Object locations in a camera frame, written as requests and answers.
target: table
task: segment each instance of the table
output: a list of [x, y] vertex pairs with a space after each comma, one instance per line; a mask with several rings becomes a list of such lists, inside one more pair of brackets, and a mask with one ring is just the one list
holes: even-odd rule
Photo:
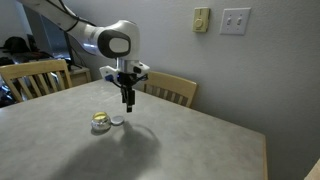
[[[0, 179], [258, 180], [265, 136], [102, 80], [0, 109]], [[91, 133], [92, 115], [126, 122]]]

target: light switch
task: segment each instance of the light switch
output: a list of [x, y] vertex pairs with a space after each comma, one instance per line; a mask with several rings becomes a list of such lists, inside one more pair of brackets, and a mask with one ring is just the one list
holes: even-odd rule
[[251, 8], [225, 9], [220, 34], [244, 35]]
[[207, 32], [210, 9], [207, 7], [195, 8], [193, 18], [193, 32]]

